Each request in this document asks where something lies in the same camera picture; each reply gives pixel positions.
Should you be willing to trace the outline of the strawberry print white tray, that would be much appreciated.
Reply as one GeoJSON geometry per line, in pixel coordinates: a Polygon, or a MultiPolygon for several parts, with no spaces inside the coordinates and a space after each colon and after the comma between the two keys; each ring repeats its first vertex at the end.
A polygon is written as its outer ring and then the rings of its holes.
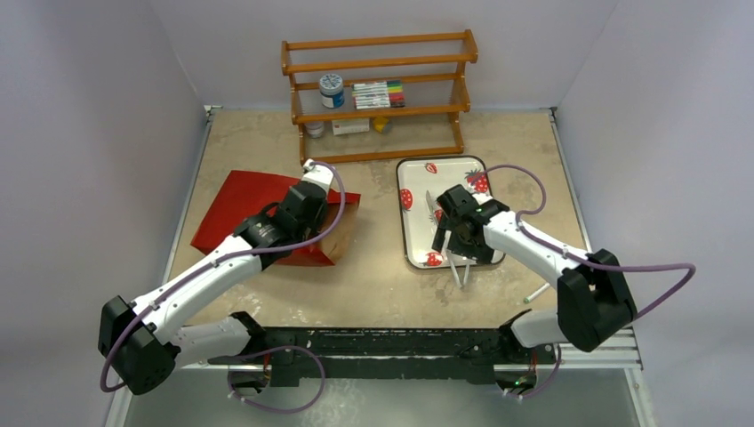
{"type": "Polygon", "coordinates": [[[437,197],[460,184],[473,194],[491,196],[488,180],[475,179],[484,170],[484,162],[474,156],[417,157],[398,162],[398,203],[405,258],[414,268],[435,270],[450,266],[445,252],[432,249],[441,212],[438,205],[429,206],[427,195],[437,197]]]}

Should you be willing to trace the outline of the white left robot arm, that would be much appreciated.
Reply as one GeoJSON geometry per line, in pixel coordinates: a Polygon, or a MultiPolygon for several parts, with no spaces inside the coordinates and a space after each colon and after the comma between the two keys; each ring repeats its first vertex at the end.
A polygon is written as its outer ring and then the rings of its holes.
{"type": "Polygon", "coordinates": [[[215,324],[185,322],[231,287],[252,278],[293,251],[326,235],[331,175],[305,174],[283,200],[244,219],[198,263],[151,292],[126,301],[115,296],[100,312],[97,348],[105,361],[99,386],[105,393],[127,388],[154,390],[178,367],[201,359],[235,356],[252,364],[262,358],[261,328],[245,312],[215,324]]]}

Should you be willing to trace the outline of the small white bottle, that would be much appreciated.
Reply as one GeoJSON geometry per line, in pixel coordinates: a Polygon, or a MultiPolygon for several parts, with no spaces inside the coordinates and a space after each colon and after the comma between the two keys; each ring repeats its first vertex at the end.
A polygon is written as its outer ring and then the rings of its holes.
{"type": "Polygon", "coordinates": [[[307,122],[304,126],[306,133],[310,138],[320,138],[325,133],[325,123],[322,121],[307,122]]]}

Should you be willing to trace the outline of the blue label white jar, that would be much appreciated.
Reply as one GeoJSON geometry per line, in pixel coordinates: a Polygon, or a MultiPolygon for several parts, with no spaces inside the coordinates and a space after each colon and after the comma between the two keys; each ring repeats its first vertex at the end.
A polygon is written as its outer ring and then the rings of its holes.
{"type": "Polygon", "coordinates": [[[334,73],[321,76],[318,80],[321,102],[328,109],[338,109],[344,104],[344,80],[334,73]]]}

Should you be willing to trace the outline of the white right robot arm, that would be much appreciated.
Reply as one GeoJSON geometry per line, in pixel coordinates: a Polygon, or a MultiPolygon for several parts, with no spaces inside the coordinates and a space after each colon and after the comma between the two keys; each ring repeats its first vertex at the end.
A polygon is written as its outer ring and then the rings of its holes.
{"type": "Polygon", "coordinates": [[[442,211],[433,249],[479,265],[506,254],[556,291],[556,308],[524,310],[501,326],[499,349],[505,359],[519,362],[534,347],[555,343],[591,352],[637,318],[628,283],[611,252],[590,254],[528,229],[502,202],[473,195],[461,185],[428,202],[442,211]]]}

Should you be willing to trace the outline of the small white box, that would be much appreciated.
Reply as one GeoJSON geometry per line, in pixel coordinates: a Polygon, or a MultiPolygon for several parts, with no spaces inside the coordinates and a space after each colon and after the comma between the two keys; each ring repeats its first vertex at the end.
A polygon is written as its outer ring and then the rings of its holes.
{"type": "Polygon", "coordinates": [[[370,131],[369,118],[336,119],[331,122],[333,134],[342,136],[353,133],[366,133],[370,131]]]}

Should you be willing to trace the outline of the small yellow cube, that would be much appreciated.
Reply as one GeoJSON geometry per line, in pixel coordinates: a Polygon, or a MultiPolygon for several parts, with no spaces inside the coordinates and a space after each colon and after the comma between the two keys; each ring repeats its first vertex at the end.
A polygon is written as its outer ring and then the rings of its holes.
{"type": "Polygon", "coordinates": [[[373,129],[380,134],[388,133],[391,129],[391,121],[386,117],[375,117],[373,119],[373,129]]]}

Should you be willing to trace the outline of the green cap white marker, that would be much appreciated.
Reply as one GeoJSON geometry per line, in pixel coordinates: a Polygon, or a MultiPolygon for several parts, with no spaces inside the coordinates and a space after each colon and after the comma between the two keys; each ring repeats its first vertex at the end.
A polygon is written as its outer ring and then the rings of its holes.
{"type": "Polygon", "coordinates": [[[537,288],[535,291],[530,293],[527,297],[523,299],[524,304],[529,304],[532,301],[536,300],[538,297],[540,297],[544,292],[546,292],[549,289],[549,284],[545,283],[539,288],[537,288]]]}

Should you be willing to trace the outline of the orange wooden shelf rack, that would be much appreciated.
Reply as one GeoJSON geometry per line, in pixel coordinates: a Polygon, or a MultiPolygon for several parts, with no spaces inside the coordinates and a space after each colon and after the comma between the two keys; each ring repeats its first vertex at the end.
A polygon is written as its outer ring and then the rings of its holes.
{"type": "Polygon", "coordinates": [[[397,158],[447,156],[465,150],[460,115],[470,110],[466,67],[478,60],[474,33],[430,33],[407,36],[375,36],[308,42],[284,41],[280,49],[280,68],[289,81],[290,118],[298,129],[299,158],[309,157],[307,125],[315,122],[391,117],[445,115],[453,135],[453,145],[423,149],[399,149],[324,156],[330,163],[352,163],[397,158]],[[458,52],[430,55],[394,55],[371,59],[347,58],[321,62],[293,59],[296,52],[326,50],[363,50],[386,47],[393,53],[398,46],[411,44],[456,43],[458,52]],[[448,65],[446,72],[392,77],[346,78],[349,71],[382,68],[418,68],[448,65]]]}

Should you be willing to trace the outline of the pack of coloured markers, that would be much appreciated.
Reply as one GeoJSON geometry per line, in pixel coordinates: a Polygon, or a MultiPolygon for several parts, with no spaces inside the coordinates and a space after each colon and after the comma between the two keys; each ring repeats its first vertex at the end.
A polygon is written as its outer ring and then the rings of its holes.
{"type": "Polygon", "coordinates": [[[403,84],[398,79],[355,83],[351,86],[351,96],[357,110],[405,106],[403,84]]]}

